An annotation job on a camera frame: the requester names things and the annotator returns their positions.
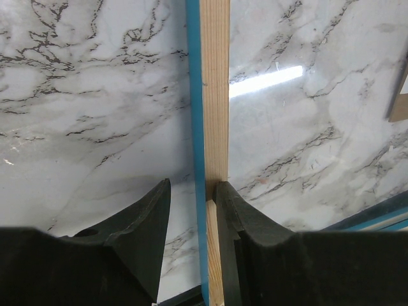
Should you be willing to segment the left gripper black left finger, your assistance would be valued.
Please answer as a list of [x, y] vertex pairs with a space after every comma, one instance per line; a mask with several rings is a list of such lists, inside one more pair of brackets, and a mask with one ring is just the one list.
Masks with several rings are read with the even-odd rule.
[[2, 305], [151, 305], [163, 263], [171, 183], [76, 235], [1, 228]]

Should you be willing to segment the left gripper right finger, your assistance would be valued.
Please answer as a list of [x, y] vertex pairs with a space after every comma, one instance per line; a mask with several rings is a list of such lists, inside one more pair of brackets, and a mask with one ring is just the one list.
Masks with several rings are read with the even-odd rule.
[[216, 185], [226, 305], [406, 305], [404, 231], [291, 231]]

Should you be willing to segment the light wooden picture frame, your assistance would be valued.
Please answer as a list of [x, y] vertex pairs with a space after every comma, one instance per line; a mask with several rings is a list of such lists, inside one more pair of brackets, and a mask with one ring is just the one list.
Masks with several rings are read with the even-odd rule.
[[407, 2], [188, 1], [201, 290], [228, 182], [294, 231], [407, 233]]

